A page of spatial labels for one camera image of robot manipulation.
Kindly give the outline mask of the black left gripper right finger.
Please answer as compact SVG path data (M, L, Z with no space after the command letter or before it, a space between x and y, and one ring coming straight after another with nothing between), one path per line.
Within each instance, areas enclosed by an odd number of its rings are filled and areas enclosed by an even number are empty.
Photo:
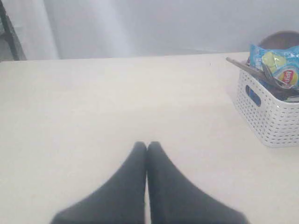
M247 218L197 188L169 159L159 142L147 150L153 224L247 224Z

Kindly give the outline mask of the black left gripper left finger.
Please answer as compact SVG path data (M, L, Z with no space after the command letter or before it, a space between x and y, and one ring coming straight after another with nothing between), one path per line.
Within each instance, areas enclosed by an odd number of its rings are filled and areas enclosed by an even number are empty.
M145 223L146 152L146 145L136 142L122 166L105 184L57 213L52 223Z

